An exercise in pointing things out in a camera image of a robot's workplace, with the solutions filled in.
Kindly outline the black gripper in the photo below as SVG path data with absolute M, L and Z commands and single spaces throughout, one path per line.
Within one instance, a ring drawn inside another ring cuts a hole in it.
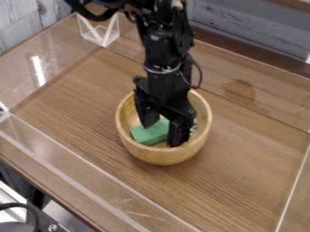
M 191 85 L 191 67 L 177 67 L 173 70 L 146 68 L 147 76 L 136 76 L 135 109 L 144 128 L 152 126 L 160 116 L 170 120 L 167 144 L 181 146 L 189 141 L 197 126 L 197 111 L 189 101 Z

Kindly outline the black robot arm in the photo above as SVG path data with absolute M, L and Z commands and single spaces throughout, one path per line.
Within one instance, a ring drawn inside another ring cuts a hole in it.
M 195 61 L 189 52 L 194 32 L 187 20 L 187 0 L 92 0 L 106 7 L 92 13 L 80 0 L 64 0 L 74 11 L 102 22 L 123 12 L 135 23 L 146 49 L 143 63 L 147 75 L 136 76 L 135 109 L 142 125 L 152 126 L 160 118 L 170 121 L 167 143 L 177 147 L 187 142 L 197 117 L 187 99 Z

